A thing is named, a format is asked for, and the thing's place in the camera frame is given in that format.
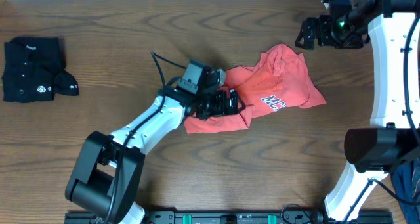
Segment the red printed t-shirt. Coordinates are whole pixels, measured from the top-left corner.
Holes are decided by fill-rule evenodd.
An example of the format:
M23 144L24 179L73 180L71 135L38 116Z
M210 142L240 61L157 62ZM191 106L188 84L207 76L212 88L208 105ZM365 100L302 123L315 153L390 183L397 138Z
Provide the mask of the red printed t-shirt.
M309 76L304 54L297 54L285 44L261 53L255 66L227 70L221 89L237 91L245 109L239 114L206 120L188 118L184 122L188 134L246 130L253 118L284 108L298 106L306 109L326 103Z

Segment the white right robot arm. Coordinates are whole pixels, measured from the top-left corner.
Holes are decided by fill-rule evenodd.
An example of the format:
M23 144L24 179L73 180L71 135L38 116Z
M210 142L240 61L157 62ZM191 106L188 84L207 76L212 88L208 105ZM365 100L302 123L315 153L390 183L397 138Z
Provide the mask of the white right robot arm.
M346 166L310 223L390 223L362 204L384 178L419 156L419 0L321 0L327 15L307 18L297 47L373 49L370 126L345 135Z

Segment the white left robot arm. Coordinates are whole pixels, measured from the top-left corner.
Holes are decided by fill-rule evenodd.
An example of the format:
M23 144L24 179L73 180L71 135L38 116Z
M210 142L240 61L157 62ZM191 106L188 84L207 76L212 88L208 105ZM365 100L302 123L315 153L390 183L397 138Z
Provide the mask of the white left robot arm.
M146 155L188 116L207 119L236 115L244 109L235 90L195 95L167 85L125 127L109 135L94 131L85 139L65 197L103 223L142 223L146 212L135 199Z

